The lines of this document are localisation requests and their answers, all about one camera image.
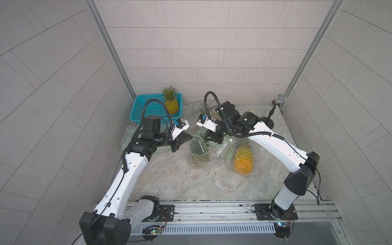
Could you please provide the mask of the pineapple yellow orange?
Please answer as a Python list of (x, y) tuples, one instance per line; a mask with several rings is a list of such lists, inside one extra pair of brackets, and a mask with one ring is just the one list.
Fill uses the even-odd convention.
[(179, 103), (175, 95), (176, 92), (177, 91), (172, 86), (167, 87), (162, 91), (165, 106), (170, 114), (176, 114), (179, 110)]

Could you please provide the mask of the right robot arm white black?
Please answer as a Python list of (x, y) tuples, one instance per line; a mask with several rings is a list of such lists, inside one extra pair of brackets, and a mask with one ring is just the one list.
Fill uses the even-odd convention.
[(267, 212), (274, 219), (285, 219), (293, 203), (306, 194), (312, 183), (317, 172), (319, 155), (296, 148), (284, 137), (273, 132), (252, 112), (245, 112), (243, 115), (235, 112), (228, 116), (222, 110), (221, 116), (221, 121), (206, 114), (199, 116), (197, 125), (207, 129), (207, 140), (221, 144), (225, 135), (249, 138), (273, 154), (290, 171), (284, 186), (272, 200)]

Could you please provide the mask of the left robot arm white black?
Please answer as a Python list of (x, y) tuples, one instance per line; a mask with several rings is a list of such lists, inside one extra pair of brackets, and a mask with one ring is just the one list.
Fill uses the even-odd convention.
[(108, 191), (93, 212), (80, 218), (81, 237), (86, 245), (125, 245), (131, 231), (145, 219), (155, 221), (164, 214), (160, 211), (159, 198), (144, 195), (129, 208), (126, 206), (142, 171), (157, 148), (170, 146), (175, 152), (179, 146), (192, 139), (183, 130), (165, 133), (139, 131), (121, 153), (122, 166)]

